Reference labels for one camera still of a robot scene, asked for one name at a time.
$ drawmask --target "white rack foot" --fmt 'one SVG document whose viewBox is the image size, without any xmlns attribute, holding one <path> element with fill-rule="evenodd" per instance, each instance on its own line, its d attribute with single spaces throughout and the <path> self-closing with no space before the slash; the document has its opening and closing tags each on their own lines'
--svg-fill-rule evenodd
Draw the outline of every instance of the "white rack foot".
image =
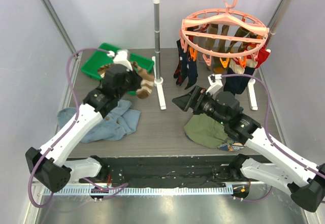
<svg viewBox="0 0 325 224">
<path fill-rule="evenodd" d="M 153 56 L 152 60 L 154 63 L 156 63 L 156 59 Z M 153 71 L 154 71 L 154 76 L 156 76 L 156 65 L 153 66 Z M 166 102 L 165 102 L 165 96 L 164 96 L 164 90 L 163 90 L 163 83 L 164 80 L 162 77 L 160 77 L 159 80 L 154 79 L 154 85 L 157 87 L 157 92 L 158 92 L 158 98 L 159 98 L 159 104 L 160 104 L 160 109 L 165 110 L 166 109 Z"/>
<path fill-rule="evenodd" d="M 250 79 L 247 85 L 247 92 L 248 92 L 248 98 L 249 98 L 249 105 L 251 110 L 257 111 L 257 101 L 255 96 L 255 89 L 254 89 L 255 79 Z"/>
</svg>

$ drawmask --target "green plastic bin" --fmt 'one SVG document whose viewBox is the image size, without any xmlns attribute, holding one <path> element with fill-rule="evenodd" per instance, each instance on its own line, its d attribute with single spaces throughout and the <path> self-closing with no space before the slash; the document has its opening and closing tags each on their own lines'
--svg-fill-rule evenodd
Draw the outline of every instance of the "green plastic bin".
<svg viewBox="0 0 325 224">
<path fill-rule="evenodd" d="M 110 45 L 107 43 L 102 43 L 99 46 L 99 48 L 103 49 L 103 50 L 111 50 L 115 53 L 118 50 L 121 50 L 121 48 L 118 48 L 116 46 L 113 46 L 113 45 Z M 154 65 L 153 60 L 150 60 L 148 58 L 145 58 L 145 57 L 133 54 L 133 53 L 131 53 L 131 55 L 130 55 L 130 61 L 136 61 L 140 67 L 146 69 L 149 73 L 152 71 L 152 68 Z M 101 52 L 101 51 L 95 51 L 95 53 L 81 67 L 81 71 L 93 79 L 101 80 L 101 77 L 97 72 L 98 68 L 100 68 L 102 65 L 109 64 L 112 62 L 113 62 L 113 59 L 108 57 L 106 53 Z M 136 95 L 135 91 L 130 91 L 128 93 L 131 95 Z"/>
</svg>

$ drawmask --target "robotic arm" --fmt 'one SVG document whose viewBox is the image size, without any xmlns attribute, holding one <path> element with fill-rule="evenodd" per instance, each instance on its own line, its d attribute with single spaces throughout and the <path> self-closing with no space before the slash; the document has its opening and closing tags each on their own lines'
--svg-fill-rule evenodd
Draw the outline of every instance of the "robotic arm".
<svg viewBox="0 0 325 224">
<path fill-rule="evenodd" d="M 215 99 L 213 98 L 222 87 L 221 75 L 210 75 L 209 82 L 210 87 L 207 90 L 196 86 L 190 93 L 174 98 L 173 103 L 183 111 L 192 108 L 193 114 L 205 113 L 223 124 L 224 131 L 230 138 L 254 149 L 274 163 L 274 166 L 261 164 L 239 154 L 229 165 L 230 172 L 235 178 L 245 177 L 262 181 L 290 195 L 303 209 L 315 212 L 325 196 L 325 180 L 314 172 L 324 174 L 325 164 L 317 166 L 273 137 L 270 142 L 264 128 L 240 112 L 239 101 L 230 92 L 220 92 Z M 314 172 L 293 159 L 298 159 Z"/>
<path fill-rule="evenodd" d="M 142 78 L 129 62 L 129 52 L 119 50 L 116 56 L 112 52 L 110 56 L 114 58 L 113 64 L 106 70 L 100 85 L 83 100 L 77 112 L 78 117 L 75 115 L 71 118 L 39 149 L 31 147 L 25 154 L 30 172 L 41 157 L 44 158 L 35 172 L 35 177 L 54 193 L 64 188 L 69 181 L 84 177 L 103 181 L 107 176 L 108 166 L 97 156 L 76 161 L 67 161 L 67 158 L 86 133 L 117 106 L 126 92 L 141 87 Z"/>
</svg>

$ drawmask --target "white wall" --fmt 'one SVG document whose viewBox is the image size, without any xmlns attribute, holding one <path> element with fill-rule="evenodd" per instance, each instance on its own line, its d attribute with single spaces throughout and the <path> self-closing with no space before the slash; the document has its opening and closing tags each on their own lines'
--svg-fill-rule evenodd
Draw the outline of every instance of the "white wall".
<svg viewBox="0 0 325 224">
<path fill-rule="evenodd" d="M 68 48 L 40 0 L 0 0 L 1 223 L 21 224 L 25 152 L 54 133 Z"/>
<path fill-rule="evenodd" d="M 287 145 L 325 162 L 324 0 L 292 0 L 262 68 Z M 325 223 L 325 204 L 319 208 Z"/>
<path fill-rule="evenodd" d="M 152 0 L 51 0 L 76 48 L 107 42 L 127 49 L 153 48 Z M 237 10 L 266 24 L 279 0 L 239 0 Z M 181 20 L 222 0 L 161 0 L 161 47 L 176 47 Z"/>
</svg>

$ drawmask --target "metal rack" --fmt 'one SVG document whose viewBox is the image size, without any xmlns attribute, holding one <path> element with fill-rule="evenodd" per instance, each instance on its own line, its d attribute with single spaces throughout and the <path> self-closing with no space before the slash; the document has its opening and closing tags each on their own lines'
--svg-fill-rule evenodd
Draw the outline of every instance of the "metal rack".
<svg viewBox="0 0 325 224">
<path fill-rule="evenodd" d="M 270 33 L 267 40 L 267 44 L 269 43 L 272 36 L 275 34 L 277 25 L 281 21 L 285 10 L 291 0 L 281 0 L 280 4 L 278 5 L 275 13 L 273 14 L 271 21 L 269 23 Z M 158 97 L 159 97 L 159 104 L 160 109 L 166 109 L 166 102 L 163 90 L 163 83 L 164 80 L 160 76 L 160 21 L 159 21 L 159 4 L 160 0 L 153 0 L 153 7 L 154 7 L 154 35 L 155 35 L 155 56 L 152 57 L 152 60 L 155 62 L 154 66 L 154 73 L 155 73 L 155 86 L 157 87 Z M 257 110 L 257 102 L 255 97 L 254 91 L 254 83 L 255 80 L 251 80 L 248 84 L 248 94 L 249 94 L 249 101 L 250 107 L 252 110 Z"/>
</svg>

